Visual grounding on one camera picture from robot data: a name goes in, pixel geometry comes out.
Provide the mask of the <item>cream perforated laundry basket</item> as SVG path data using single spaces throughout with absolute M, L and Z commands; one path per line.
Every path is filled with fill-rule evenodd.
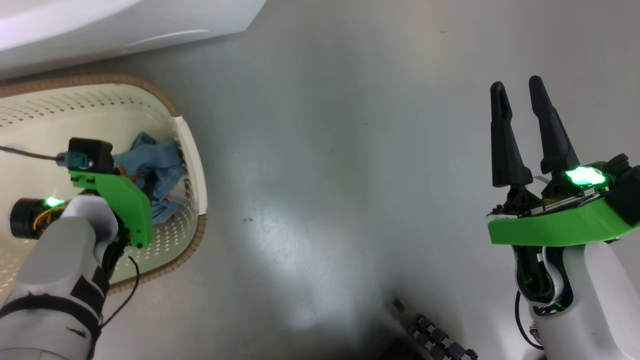
M 186 168 L 183 211 L 154 230 L 141 249 L 129 248 L 141 283 L 185 264 L 199 248 L 207 221 L 204 169 L 194 136 L 181 111 L 160 88 L 135 76 L 98 74 L 0 87 L 0 146 L 39 154 L 65 151 L 73 137 L 110 142 L 126 152 L 146 132 L 159 142 L 176 140 Z M 0 305 L 12 291 L 34 239 L 11 235 L 9 215 L 22 198 L 70 199 L 78 193 L 66 170 L 48 161 L 0 152 Z

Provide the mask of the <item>white front-load washing machine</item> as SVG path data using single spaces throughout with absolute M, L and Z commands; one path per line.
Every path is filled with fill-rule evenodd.
M 243 32 L 267 0 L 0 0 L 0 81 Z

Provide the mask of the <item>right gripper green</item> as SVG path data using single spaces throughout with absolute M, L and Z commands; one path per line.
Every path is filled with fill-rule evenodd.
M 614 182 L 605 172 L 606 162 L 580 166 L 562 120 L 553 106 L 540 76 L 528 80 L 532 111 L 541 135 L 541 172 L 565 172 L 567 190 L 560 201 L 530 216 L 496 215 L 487 223 L 490 240 L 496 245 L 528 247 L 570 247 L 618 240 L 640 230 L 628 225 L 608 203 L 606 195 Z M 531 170 L 522 161 L 512 128 L 513 111 L 505 85 L 490 86 L 491 173 L 493 187 L 527 186 Z

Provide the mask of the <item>blue patterned clothes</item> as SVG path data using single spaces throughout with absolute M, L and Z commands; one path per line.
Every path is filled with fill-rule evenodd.
M 187 171 L 175 139 L 160 143 L 140 132 L 129 151 L 115 155 L 114 162 L 119 173 L 147 196 L 154 226 L 171 223 L 185 209 Z

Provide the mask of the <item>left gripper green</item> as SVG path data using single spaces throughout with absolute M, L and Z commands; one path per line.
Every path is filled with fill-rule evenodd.
M 132 180 L 112 173 L 69 171 L 75 188 L 95 191 L 130 233 L 135 248 L 147 248 L 154 239 L 151 202 Z

